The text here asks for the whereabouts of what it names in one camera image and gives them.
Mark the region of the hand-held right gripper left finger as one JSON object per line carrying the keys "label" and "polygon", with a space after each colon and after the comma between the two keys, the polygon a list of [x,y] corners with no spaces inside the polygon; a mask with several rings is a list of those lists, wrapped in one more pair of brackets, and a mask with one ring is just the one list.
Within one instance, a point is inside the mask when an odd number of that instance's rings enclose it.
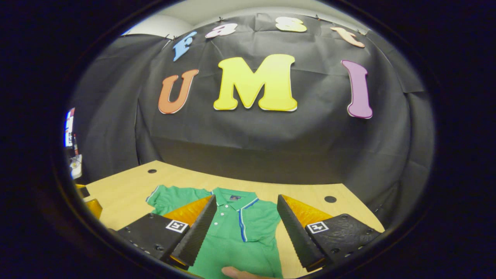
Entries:
{"label": "hand-held right gripper left finger", "polygon": [[148,213],[116,235],[147,256],[188,270],[195,264],[216,211],[216,196],[209,195],[167,214]]}

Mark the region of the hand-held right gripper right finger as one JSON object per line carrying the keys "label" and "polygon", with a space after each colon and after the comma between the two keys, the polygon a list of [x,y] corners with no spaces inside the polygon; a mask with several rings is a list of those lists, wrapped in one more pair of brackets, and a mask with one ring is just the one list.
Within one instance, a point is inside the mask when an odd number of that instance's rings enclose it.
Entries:
{"label": "hand-held right gripper right finger", "polygon": [[278,195],[277,210],[308,272],[350,262],[381,234],[350,214],[333,217],[287,195]]}

